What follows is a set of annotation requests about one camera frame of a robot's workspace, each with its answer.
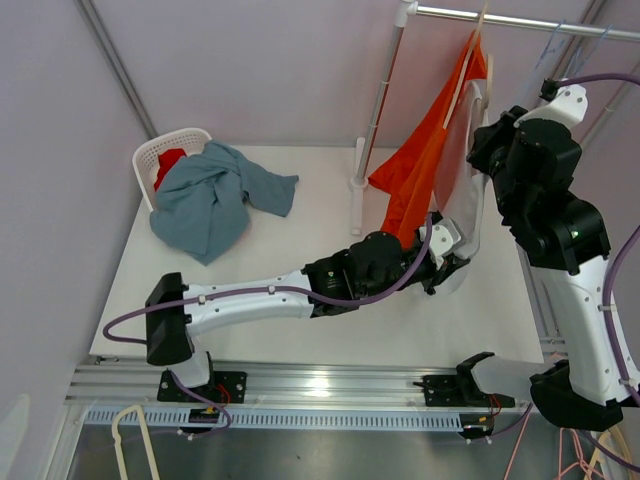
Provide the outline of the white t shirt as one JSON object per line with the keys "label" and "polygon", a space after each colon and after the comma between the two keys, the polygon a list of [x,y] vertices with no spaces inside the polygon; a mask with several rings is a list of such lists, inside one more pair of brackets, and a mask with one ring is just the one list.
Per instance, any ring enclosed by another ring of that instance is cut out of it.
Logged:
{"label": "white t shirt", "polygon": [[434,201],[444,217],[442,223],[454,226],[454,245],[447,263],[454,271],[434,287],[438,295],[451,294],[463,283],[470,261],[480,249],[480,230],[488,177],[467,162],[473,133],[486,123],[482,94],[474,81],[463,88],[459,103],[449,121],[447,137],[436,170]]}

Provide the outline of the orange t shirt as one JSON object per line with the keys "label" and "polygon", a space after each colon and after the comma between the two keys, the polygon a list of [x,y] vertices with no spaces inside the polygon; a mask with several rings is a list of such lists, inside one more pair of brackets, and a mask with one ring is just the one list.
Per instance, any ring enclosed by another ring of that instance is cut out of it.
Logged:
{"label": "orange t shirt", "polygon": [[[381,230],[395,236],[404,248],[412,245],[414,232],[423,224],[428,212],[436,170],[447,137],[448,128],[444,129],[442,125],[472,34],[420,124],[405,143],[368,177],[372,187],[390,195]],[[486,75],[480,35],[459,98],[467,82],[484,80]]]}

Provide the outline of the light blue wire hanger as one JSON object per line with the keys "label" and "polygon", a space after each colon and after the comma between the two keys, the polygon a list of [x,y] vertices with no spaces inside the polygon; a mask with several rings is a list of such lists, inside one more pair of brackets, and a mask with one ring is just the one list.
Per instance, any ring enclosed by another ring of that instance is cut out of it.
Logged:
{"label": "light blue wire hanger", "polygon": [[613,25],[609,24],[604,29],[603,33],[598,37],[598,39],[593,41],[593,45],[590,49],[587,49],[587,47],[589,46],[589,42],[586,42],[578,47],[574,69],[575,73],[579,73],[586,66],[586,64],[598,50],[600,45],[607,39],[607,36],[609,35],[609,32],[612,30],[612,28]]}
{"label": "light blue wire hanger", "polygon": [[536,64],[534,70],[538,70],[542,67],[542,65],[546,62],[546,59],[550,56],[556,54],[556,52],[564,46],[565,40],[560,39],[556,40],[556,38],[560,35],[561,28],[565,25],[566,20],[562,19],[558,25],[554,28],[549,37],[545,47],[543,48]]}

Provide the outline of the beige wooden hanger front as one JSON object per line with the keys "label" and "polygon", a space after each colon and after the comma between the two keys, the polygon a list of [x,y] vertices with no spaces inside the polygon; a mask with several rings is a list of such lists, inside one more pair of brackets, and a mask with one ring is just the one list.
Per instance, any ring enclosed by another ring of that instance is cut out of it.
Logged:
{"label": "beige wooden hanger front", "polygon": [[471,36],[471,40],[469,42],[469,46],[467,48],[467,51],[466,51],[464,59],[463,59],[461,70],[460,70],[458,78],[457,78],[457,82],[456,82],[456,85],[455,85],[453,96],[452,96],[451,102],[449,104],[447,113],[446,113],[444,121],[443,121],[442,127],[444,129],[448,128],[449,122],[451,120],[451,117],[452,117],[452,115],[453,115],[453,113],[455,111],[456,105],[458,103],[458,99],[459,99],[459,96],[460,96],[460,92],[462,90],[462,86],[465,83],[465,77],[466,77],[466,73],[467,73],[467,70],[468,70],[469,62],[470,62],[470,59],[471,59],[471,57],[473,55],[473,52],[475,50],[475,46],[476,46],[476,43],[478,41],[478,38],[480,37],[482,26],[483,26],[483,22],[484,22],[484,17],[485,17],[485,15],[487,13],[488,6],[489,6],[489,2],[485,1],[483,3],[482,9],[481,9],[481,11],[480,11],[480,13],[478,15],[477,25],[475,27],[475,30],[474,30],[472,36]]}

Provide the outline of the grey blue t shirt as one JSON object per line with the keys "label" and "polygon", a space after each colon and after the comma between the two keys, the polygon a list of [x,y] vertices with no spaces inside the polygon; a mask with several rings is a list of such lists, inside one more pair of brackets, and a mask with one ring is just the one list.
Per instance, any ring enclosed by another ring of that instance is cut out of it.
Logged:
{"label": "grey blue t shirt", "polygon": [[249,207],[288,216],[298,182],[297,175],[272,173],[239,150],[209,141],[202,152],[181,157],[164,175],[150,227],[168,247],[208,265],[249,228]]}

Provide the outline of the red t shirt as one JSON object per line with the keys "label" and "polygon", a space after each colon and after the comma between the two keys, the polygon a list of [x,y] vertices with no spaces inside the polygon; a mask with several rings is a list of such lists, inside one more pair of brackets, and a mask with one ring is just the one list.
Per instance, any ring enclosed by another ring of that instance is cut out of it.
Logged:
{"label": "red t shirt", "polygon": [[186,156],[186,152],[181,148],[168,149],[158,156],[158,171],[156,180],[154,182],[154,190],[157,191],[162,184],[166,174],[173,168],[173,166],[182,158]]}

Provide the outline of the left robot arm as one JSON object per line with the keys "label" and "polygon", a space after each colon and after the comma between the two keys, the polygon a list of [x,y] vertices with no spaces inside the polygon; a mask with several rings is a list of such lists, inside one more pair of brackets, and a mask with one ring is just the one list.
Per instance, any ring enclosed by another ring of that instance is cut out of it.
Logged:
{"label": "left robot arm", "polygon": [[392,234],[375,231],[299,270],[245,285],[187,285],[180,273],[167,273],[145,303],[146,360],[170,369],[182,366],[180,389],[194,401],[206,400],[216,379],[194,364],[202,358],[197,336],[272,318],[342,315],[414,284],[434,295],[470,263],[461,247],[458,234],[437,225],[432,233],[420,232],[408,248]]}

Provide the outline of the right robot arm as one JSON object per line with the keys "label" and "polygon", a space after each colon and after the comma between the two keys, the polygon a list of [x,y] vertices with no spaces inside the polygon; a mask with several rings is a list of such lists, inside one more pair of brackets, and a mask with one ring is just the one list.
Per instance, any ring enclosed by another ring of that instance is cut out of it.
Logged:
{"label": "right robot arm", "polygon": [[483,352],[458,365],[455,392],[470,405],[489,394],[529,401],[557,427],[602,432],[622,420],[637,390],[621,377],[632,362],[608,338],[604,220],[570,191],[581,154],[565,125],[520,106],[475,131],[467,161],[491,179],[502,224],[542,286],[568,357],[546,366]]}

